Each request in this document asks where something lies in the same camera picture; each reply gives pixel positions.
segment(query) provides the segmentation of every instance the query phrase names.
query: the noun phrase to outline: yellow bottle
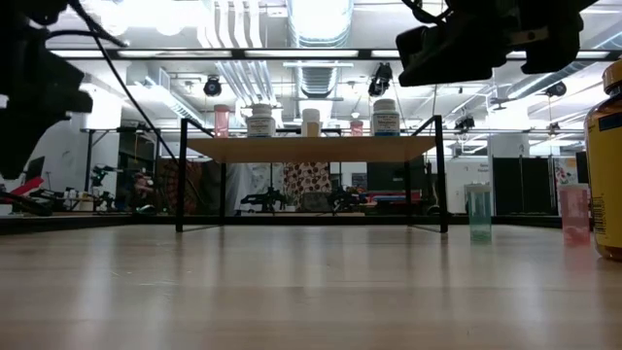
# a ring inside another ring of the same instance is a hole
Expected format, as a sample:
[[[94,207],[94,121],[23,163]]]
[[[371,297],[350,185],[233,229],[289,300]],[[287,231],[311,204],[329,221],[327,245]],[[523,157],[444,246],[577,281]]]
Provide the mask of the yellow bottle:
[[[596,248],[622,261],[622,60],[603,74],[609,99],[585,119]]]

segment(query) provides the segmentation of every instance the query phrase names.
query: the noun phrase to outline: cable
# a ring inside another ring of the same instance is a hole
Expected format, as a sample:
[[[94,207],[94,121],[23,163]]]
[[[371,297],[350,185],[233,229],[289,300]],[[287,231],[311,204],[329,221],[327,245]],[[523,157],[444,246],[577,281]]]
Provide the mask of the cable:
[[[445,25],[443,19],[449,15],[450,9],[447,9],[440,16],[433,16],[421,8],[422,0],[401,0],[411,11],[412,15],[422,23],[434,23],[437,25]]]
[[[92,25],[90,25],[88,21],[86,21],[86,25],[88,26],[88,29],[90,29],[91,32],[95,31],[94,27]],[[166,150],[166,153],[168,155],[170,155],[171,159],[173,159],[175,164],[177,164],[179,166],[179,161],[177,161],[177,159],[173,155],[173,152],[171,151],[171,149],[168,147],[168,145],[166,144],[166,142],[162,138],[162,135],[160,134],[159,130],[156,129],[156,126],[154,125],[154,123],[149,119],[149,117],[147,117],[147,114],[145,113],[145,111],[143,111],[143,109],[140,107],[140,104],[138,104],[138,101],[136,101],[136,99],[134,98],[132,93],[129,91],[129,89],[127,88],[127,86],[123,82],[123,78],[119,74],[119,71],[117,71],[117,68],[115,67],[115,64],[113,63],[112,59],[110,58],[110,56],[108,55],[108,53],[104,49],[104,46],[101,44],[101,40],[99,39],[99,37],[98,36],[93,36],[93,39],[95,39],[95,44],[97,44],[97,48],[99,48],[99,50],[104,55],[104,59],[108,63],[108,66],[110,67],[110,69],[112,70],[113,74],[115,75],[115,78],[117,78],[117,81],[119,82],[119,84],[121,84],[121,87],[123,88],[123,91],[125,92],[127,97],[130,99],[130,101],[132,101],[132,104],[134,105],[134,107],[136,107],[136,110],[138,110],[138,113],[140,113],[141,117],[143,117],[145,122],[147,122],[149,127],[154,131],[154,134],[157,136],[157,139],[162,144],[162,146],[164,146],[164,149]]]
[[[110,41],[109,40],[110,38],[108,37],[108,35],[105,35],[102,33],[92,33],[90,31],[80,30],[80,29],[55,30],[48,35],[48,38],[46,38],[46,40],[57,38],[59,36],[65,36],[65,35],[84,36],[84,37],[89,37],[89,38],[94,38],[95,36],[97,36],[99,39]]]
[[[101,28],[101,25],[99,25],[97,22],[95,22],[86,13],[86,11],[84,11],[84,9],[82,8],[82,5],[80,4],[79,0],[70,0],[70,4],[71,4],[72,8],[76,7],[76,9],[74,9],[74,11],[76,11],[77,14],[80,13],[79,9],[82,9],[82,14],[84,14],[84,17],[81,15],[81,18],[85,21],[85,23],[88,26],[88,29],[90,30],[90,32],[93,33],[93,34],[96,34],[97,28]],[[141,117],[143,117],[145,122],[147,122],[149,127],[154,131],[155,136],[157,136],[157,139],[159,140],[159,142],[162,144],[162,146],[164,146],[164,149],[166,150],[166,153],[171,156],[171,160],[173,160],[173,163],[175,165],[177,165],[177,168],[179,168],[179,166],[180,166],[179,161],[177,161],[177,159],[173,155],[173,152],[171,151],[171,149],[168,147],[168,145],[166,144],[166,142],[162,138],[162,135],[159,132],[159,130],[156,129],[156,126],[154,125],[154,123],[149,119],[149,117],[147,117],[147,114],[145,113],[145,111],[143,111],[143,109],[138,104],[138,101],[136,101],[136,98],[134,98],[132,93],[129,91],[129,89],[125,85],[125,82],[123,81],[121,75],[119,74],[119,71],[115,67],[115,64],[113,63],[113,60],[108,55],[108,52],[106,52],[106,50],[104,49],[104,46],[102,45],[99,36],[93,35],[93,39],[95,40],[95,44],[97,44],[97,48],[104,55],[104,59],[106,60],[106,63],[108,63],[108,66],[110,67],[110,70],[115,75],[115,78],[117,79],[117,81],[119,82],[121,87],[123,88],[123,91],[125,92],[127,97],[132,101],[132,104],[134,105],[134,107],[136,107],[136,110],[138,110],[138,113],[140,113]],[[186,182],[188,182],[188,184],[190,185],[190,188],[192,189],[192,191],[196,195],[196,198],[201,202],[201,204],[205,205],[205,201],[203,201],[203,199],[198,194],[198,190],[196,189],[196,187],[194,186],[192,181],[189,178],[186,178]]]

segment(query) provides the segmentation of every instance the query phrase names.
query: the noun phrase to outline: wooden floor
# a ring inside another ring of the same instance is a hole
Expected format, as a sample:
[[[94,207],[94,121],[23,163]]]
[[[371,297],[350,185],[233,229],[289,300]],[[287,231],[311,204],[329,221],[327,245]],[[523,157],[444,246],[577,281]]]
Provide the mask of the wooden floor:
[[[619,349],[622,263],[558,230],[0,236],[0,349]]]

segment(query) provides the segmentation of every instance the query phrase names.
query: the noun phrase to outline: bottle label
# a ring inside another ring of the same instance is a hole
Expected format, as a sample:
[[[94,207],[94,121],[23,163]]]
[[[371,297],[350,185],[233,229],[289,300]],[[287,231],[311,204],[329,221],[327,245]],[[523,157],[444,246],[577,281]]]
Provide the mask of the bottle label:
[[[399,115],[374,114],[373,130],[376,136],[399,136]]]
[[[596,241],[622,248],[622,113],[588,120],[586,126]]]
[[[248,137],[271,137],[274,121],[271,119],[252,119],[246,120],[248,126]]]

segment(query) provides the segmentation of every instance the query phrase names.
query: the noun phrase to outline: wooden shelf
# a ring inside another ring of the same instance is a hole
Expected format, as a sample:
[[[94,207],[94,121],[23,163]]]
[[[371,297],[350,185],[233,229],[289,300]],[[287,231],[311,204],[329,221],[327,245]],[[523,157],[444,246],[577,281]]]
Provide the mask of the wooden shelf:
[[[217,162],[407,161],[434,147],[432,136],[190,139]]]

